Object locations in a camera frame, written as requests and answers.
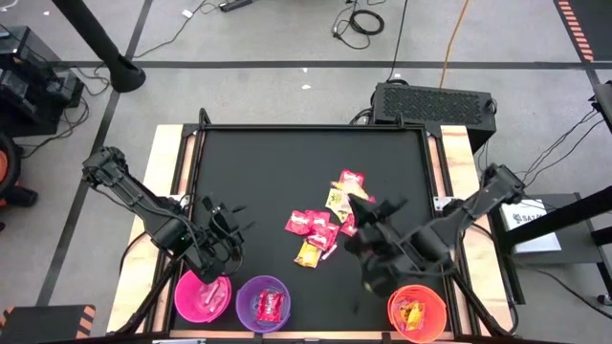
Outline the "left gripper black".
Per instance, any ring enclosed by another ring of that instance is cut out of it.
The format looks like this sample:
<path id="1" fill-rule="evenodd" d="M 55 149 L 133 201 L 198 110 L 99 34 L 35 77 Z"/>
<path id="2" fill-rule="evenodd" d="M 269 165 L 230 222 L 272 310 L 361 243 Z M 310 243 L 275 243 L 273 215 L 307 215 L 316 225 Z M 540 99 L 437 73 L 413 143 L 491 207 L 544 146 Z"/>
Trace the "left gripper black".
<path id="1" fill-rule="evenodd" d="M 205 210 L 209 213 L 209 229 L 217 236 L 218 241 L 224 244 L 232 261 L 238 261 L 242 254 L 242 235 L 239 233 L 239 224 L 234 214 L 246 209 L 245 205 L 235 207 L 232 212 L 223 202 L 220 202 L 211 195 L 202 199 Z M 249 230 L 255 226 L 255 222 L 250 222 L 241 230 Z"/>

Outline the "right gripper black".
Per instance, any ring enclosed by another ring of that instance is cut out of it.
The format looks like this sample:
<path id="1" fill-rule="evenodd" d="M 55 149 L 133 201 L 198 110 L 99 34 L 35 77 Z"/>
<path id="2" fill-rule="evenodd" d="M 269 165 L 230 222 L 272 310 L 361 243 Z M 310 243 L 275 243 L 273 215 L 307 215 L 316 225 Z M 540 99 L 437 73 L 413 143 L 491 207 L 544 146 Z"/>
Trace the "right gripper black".
<path id="1" fill-rule="evenodd" d="M 357 232 L 347 239 L 344 249 L 355 255 L 363 264 L 374 259 L 378 265 L 390 265 L 395 268 L 415 268 L 413 248 L 410 240 L 412 229 L 399 231 L 385 222 L 378 222 L 380 207 L 354 194 L 348 195 Z M 386 221 L 408 203 L 407 198 L 384 200 L 382 218 Z"/>

